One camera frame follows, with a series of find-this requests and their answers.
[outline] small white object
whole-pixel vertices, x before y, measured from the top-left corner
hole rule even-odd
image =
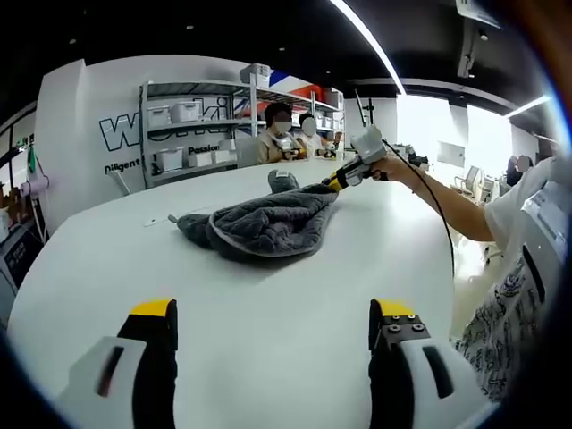
[[[198,121],[200,117],[200,101],[181,101],[171,106],[171,122]]]
[[[158,107],[149,107],[147,109],[147,123],[149,127],[162,127],[168,125],[171,120],[169,115],[169,106],[160,105]]]
[[[476,0],[457,0],[457,13],[471,20],[484,22],[501,29],[501,25]]]
[[[270,75],[272,74],[270,66],[261,63],[252,63],[240,71],[240,81],[242,83],[250,83],[251,74],[254,76],[257,87],[270,87]]]
[[[215,150],[213,152],[213,162],[215,164],[229,163],[230,161],[236,161],[236,152],[232,153],[230,150]]]
[[[176,149],[165,149],[157,152],[159,167],[161,167],[164,172],[181,169],[182,149],[182,147],[177,147]]]
[[[292,112],[292,125],[300,125],[300,112]]]
[[[213,163],[212,152],[205,152],[204,154],[195,155],[195,166],[204,167],[205,165],[211,165]]]

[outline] whiteboard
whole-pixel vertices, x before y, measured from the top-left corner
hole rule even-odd
[[[461,168],[465,166],[464,147],[440,141],[437,150],[437,162],[451,164]]]

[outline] person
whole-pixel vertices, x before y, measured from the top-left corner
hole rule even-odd
[[[507,185],[509,186],[515,186],[522,177],[522,173],[517,170],[517,161],[515,156],[509,158],[509,165],[507,166]]]
[[[306,151],[288,132],[292,109],[284,103],[271,103],[265,109],[266,130],[258,137],[257,164],[279,163],[305,157]]]
[[[439,201],[445,219],[456,231],[476,241],[496,241],[504,251],[500,281],[475,311],[466,327],[458,351],[475,369],[477,380],[491,400],[501,400],[535,340],[545,305],[523,255],[524,229],[520,209],[548,180],[555,158],[541,161],[523,174],[507,194],[480,207],[442,185],[417,167],[415,174],[404,161],[388,156],[371,166],[372,177],[385,172],[390,181],[410,188],[438,212],[422,177]]]
[[[302,128],[302,132],[298,135],[297,140],[307,151],[309,158],[314,157],[314,155],[316,155],[316,151],[318,155],[324,155],[327,150],[335,151],[338,148],[341,133],[337,132],[335,134],[333,143],[324,139],[322,136],[317,134],[315,118],[310,112],[301,114],[299,123]]]

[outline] hand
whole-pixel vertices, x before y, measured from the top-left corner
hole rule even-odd
[[[385,172],[390,181],[400,181],[406,185],[416,180],[415,173],[403,161],[389,154],[381,161],[373,163],[369,167],[369,171],[372,172],[372,178],[375,181],[380,180],[380,172]]]

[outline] white patterned shirt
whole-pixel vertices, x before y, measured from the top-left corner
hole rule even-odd
[[[541,161],[524,174],[504,196],[484,207],[486,222],[503,250],[500,281],[475,311],[463,332],[458,351],[473,366],[477,381],[491,400],[501,400],[523,357],[534,344],[545,297],[525,263],[525,200],[541,189],[550,175],[552,159]]]

